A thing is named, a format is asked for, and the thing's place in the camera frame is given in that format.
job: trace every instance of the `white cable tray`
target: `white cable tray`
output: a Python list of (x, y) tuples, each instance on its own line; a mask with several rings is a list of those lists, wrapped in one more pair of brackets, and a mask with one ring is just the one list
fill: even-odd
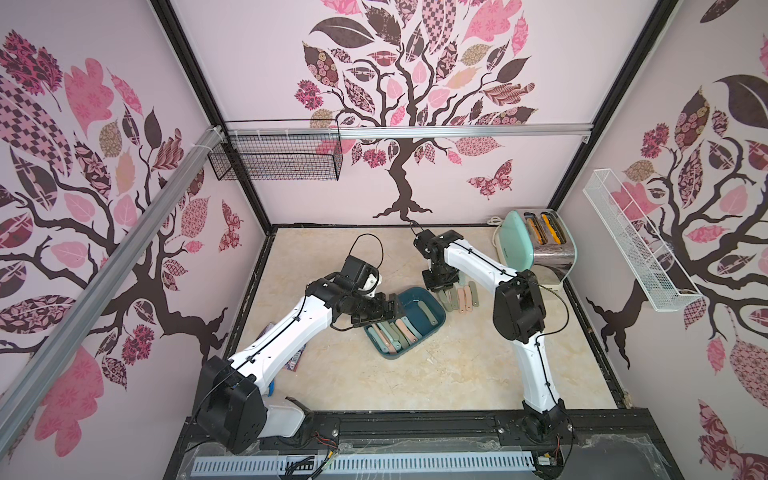
[[(630, 201), (622, 209), (611, 192), (626, 194)], [(654, 310), (677, 312), (703, 296), (670, 246), (661, 240), (655, 224), (648, 220), (610, 168), (595, 170), (584, 188), (584, 194), (616, 241)], [(638, 226), (639, 222), (644, 223), (636, 229), (632, 221)], [(644, 239), (644, 232), (648, 233), (650, 240)], [(684, 290), (669, 277), (667, 271), (672, 267), (680, 269), (687, 278), (689, 284)]]

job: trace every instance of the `blue object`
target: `blue object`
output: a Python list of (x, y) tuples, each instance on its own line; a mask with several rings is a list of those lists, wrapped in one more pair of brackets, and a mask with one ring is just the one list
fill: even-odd
[[(414, 328), (416, 328), (419, 333), (422, 334), (422, 338), (413, 343), (411, 346), (403, 346), (403, 349), (395, 354), (391, 354), (389, 352), (382, 353), (382, 351), (379, 350), (379, 347), (376, 345), (376, 341), (371, 336), (371, 333), (366, 330), (366, 335), (373, 344), (374, 348), (376, 348), (376, 351), (379, 352), (381, 356), (389, 360), (394, 360), (414, 346), (417, 346), (445, 323), (445, 310), (442, 308), (442, 306), (440, 306), (440, 302), (438, 302), (437, 299), (429, 291), (421, 288), (420, 286), (414, 286), (413, 288), (407, 289), (405, 292), (400, 293), (397, 298), (400, 300), (408, 320), (411, 322)], [(419, 308), (419, 305), (416, 302), (420, 300), (426, 303), (427, 307), (432, 311), (432, 315), (434, 315), (435, 319), (437, 320), (436, 326), (432, 326), (432, 324), (429, 323), (427, 315), (425, 315), (424, 312), (422, 312), (422, 309)]]

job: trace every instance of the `pink butterfly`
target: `pink butterfly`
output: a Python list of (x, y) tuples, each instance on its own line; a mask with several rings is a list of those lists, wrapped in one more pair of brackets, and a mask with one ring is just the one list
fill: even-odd
[(499, 190), (511, 190), (512, 179), (509, 177), (509, 173), (512, 172), (512, 161), (507, 160), (496, 171), (496, 175), (493, 178), (486, 177), (473, 177), (467, 180), (470, 185), (480, 189), (480, 194), (485, 195), (486, 198), (491, 200), (491, 195), (496, 193), (496, 187)]
[(232, 213), (232, 209), (224, 200), (221, 201), (221, 210), (224, 213), (224, 221), (227, 222), (227, 231), (221, 236), (219, 242), (219, 251), (223, 252), (229, 247), (235, 248), (240, 245), (240, 235), (237, 234), (236, 230), (240, 229), (240, 224), (243, 221)]

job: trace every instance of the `wallpaper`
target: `wallpaper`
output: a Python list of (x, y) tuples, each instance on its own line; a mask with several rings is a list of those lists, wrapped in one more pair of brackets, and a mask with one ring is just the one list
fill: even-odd
[[(218, 20), (202, 22), (210, 8), (206, 5), (177, 5), (228, 120), (311, 118), (312, 127), (328, 127), (332, 119), (341, 127), (590, 123), (602, 99), (599, 88), (612, 82), (641, 26), (635, 22), (651, 5), (635, 2), (621, 11), (592, 2), (576, 8), (576, 22), (552, 31), (565, 18), (529, 0), (302, 4), (306, 13), (300, 17), (242, 2), (217, 13), (222, 21), (237, 22), (235, 14), (248, 18), (248, 32), (219, 26)], [(602, 15), (616, 15), (616, 25), (591, 17), (601, 9)], [(261, 28), (265, 22), (274, 25)], [(277, 34), (275, 25), (283, 33)], [(618, 25), (626, 28), (619, 33)], [(590, 26), (598, 30), (585, 35)], [(578, 68), (589, 72), (584, 88), (584, 78), (567, 84), (563, 72), (571, 65), (558, 64), (574, 28), (584, 45), (597, 36), (614, 39), (581, 53)], [(246, 61), (232, 65), (229, 55), (214, 52), (217, 42), (227, 39), (232, 55)], [(248, 45), (269, 46), (254, 51)], [(249, 78), (247, 88), (237, 79), (222, 78), (219, 68), (226, 62), (228, 71)], [(270, 74), (249, 76), (254, 65)], [(267, 86), (276, 76), (283, 84)], [(267, 89), (271, 94), (263, 95)], [(567, 92), (570, 100), (555, 100)], [(342, 142), (345, 159), (338, 182), (262, 180), (257, 190), (277, 223), (483, 221), (513, 206), (546, 204), (580, 142), (578, 136), (349, 140)], [(316, 153), (328, 153), (333, 146), (324, 142)], [(354, 196), (356, 202), (329, 220), (322, 205), (312, 202), (317, 194)]]
[[(750, 0), (684, 5), (563, 209), (574, 285), (686, 478), (768, 475), (766, 15)], [(685, 270), (703, 298), (650, 308), (581, 193), (599, 167), (622, 180), (620, 207), (637, 202), (627, 216), (670, 278), (684, 286)]]
[[(3, 390), (207, 128), (149, 5), (37, 7), (17, 5), (0, 21)], [(30, 8), (34, 23), (25, 20)], [(83, 17), (109, 22), (73, 34), (62, 21)], [(200, 365), (227, 341), (262, 239), (239, 185), (217, 182), (206, 164), (0, 476), (160, 477)]]

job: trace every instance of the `dark brown leaf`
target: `dark brown leaf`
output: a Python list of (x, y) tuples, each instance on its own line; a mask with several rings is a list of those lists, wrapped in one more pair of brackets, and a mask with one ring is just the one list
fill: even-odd
[(717, 274), (726, 275), (729, 273), (738, 272), (743, 269), (755, 256), (749, 255), (726, 255), (717, 264)]
[(312, 27), (310, 33), (313, 31), (321, 31), (344, 48), (358, 48), (373, 42), (373, 35), (365, 27), (347, 17), (327, 18)]
[(728, 87), (731, 117), (751, 127), (768, 128), (768, 83), (752, 75), (732, 75), (718, 81)]
[(739, 0), (715, 0), (715, 2), (707, 9), (704, 16), (701, 17), (700, 23), (713, 21), (723, 13), (728, 12), (738, 1)]
[(523, 69), (525, 62), (528, 61), (529, 58), (530, 57), (516, 58), (515, 60), (508, 61), (507, 64), (498, 71), (498, 75), (496, 75), (496, 81), (503, 84), (514, 80), (515, 77), (520, 74), (520, 71)]
[(728, 170), (733, 168), (735, 162), (733, 155), (723, 145), (716, 144), (713, 141), (710, 144), (710, 165), (717, 170)]
[(368, 7), (366, 8), (366, 17), (368, 18), (368, 23), (371, 25), (371, 28), (373, 28), (373, 31), (375, 31), (383, 41), (391, 43), (397, 47), (400, 46), (400, 25), (397, 23), (397, 20), (395, 20), (394, 15), (384, 8)]

